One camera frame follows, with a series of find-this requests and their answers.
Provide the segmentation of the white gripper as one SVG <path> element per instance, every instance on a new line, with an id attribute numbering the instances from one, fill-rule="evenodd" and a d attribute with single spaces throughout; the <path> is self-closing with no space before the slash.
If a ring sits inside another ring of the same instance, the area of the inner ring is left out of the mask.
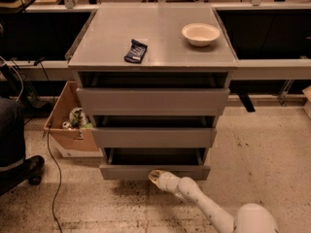
<path id="1" fill-rule="evenodd" d="M 148 178 L 162 191 L 167 191 L 171 193 L 178 192 L 178 183 L 180 181 L 180 178 L 170 172 L 153 170 L 150 172 Z"/>

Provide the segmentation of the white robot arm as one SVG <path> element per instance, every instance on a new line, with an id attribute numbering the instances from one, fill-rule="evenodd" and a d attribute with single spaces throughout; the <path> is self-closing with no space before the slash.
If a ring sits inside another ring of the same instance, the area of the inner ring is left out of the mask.
<path id="1" fill-rule="evenodd" d="M 149 179 L 160 190 L 196 205 L 218 233 L 280 233 L 273 215 L 259 204 L 245 204 L 232 216 L 189 177 L 179 178 L 168 171 L 153 170 Z"/>

